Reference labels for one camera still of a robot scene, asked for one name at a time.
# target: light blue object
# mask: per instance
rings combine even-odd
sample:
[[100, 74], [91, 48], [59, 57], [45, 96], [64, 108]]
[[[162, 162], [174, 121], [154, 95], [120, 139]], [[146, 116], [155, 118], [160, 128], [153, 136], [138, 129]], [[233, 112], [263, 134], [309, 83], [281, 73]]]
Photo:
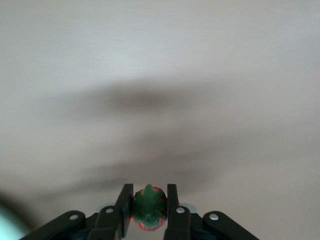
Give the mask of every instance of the light blue object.
[[0, 206], [0, 240], [18, 240], [29, 232], [30, 230], [17, 216]]

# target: green strawberry top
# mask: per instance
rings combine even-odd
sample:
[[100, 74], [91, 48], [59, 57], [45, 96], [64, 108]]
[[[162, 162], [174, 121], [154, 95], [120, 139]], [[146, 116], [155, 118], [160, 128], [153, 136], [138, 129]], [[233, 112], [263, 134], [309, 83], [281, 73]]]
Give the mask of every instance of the green strawberry top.
[[154, 231], [167, 219], [167, 197], [159, 187], [148, 184], [135, 193], [132, 208], [132, 220], [139, 228]]

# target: red strawberry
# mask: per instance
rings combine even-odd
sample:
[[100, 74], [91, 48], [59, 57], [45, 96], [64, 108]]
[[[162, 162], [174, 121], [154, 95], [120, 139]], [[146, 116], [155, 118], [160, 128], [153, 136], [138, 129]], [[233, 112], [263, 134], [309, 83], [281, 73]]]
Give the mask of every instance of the red strawberry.
[[131, 219], [138, 228], [145, 231], [160, 228], [167, 219], [167, 197], [164, 191], [148, 184], [136, 192], [132, 201]]

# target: strawberry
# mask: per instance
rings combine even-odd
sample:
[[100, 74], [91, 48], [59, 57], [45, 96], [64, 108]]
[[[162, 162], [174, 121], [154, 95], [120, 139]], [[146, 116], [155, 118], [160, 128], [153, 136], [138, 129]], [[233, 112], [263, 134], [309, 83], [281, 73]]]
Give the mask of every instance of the strawberry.
[[135, 193], [131, 220], [138, 228], [154, 231], [160, 228], [167, 219], [167, 197], [161, 188], [148, 184]]

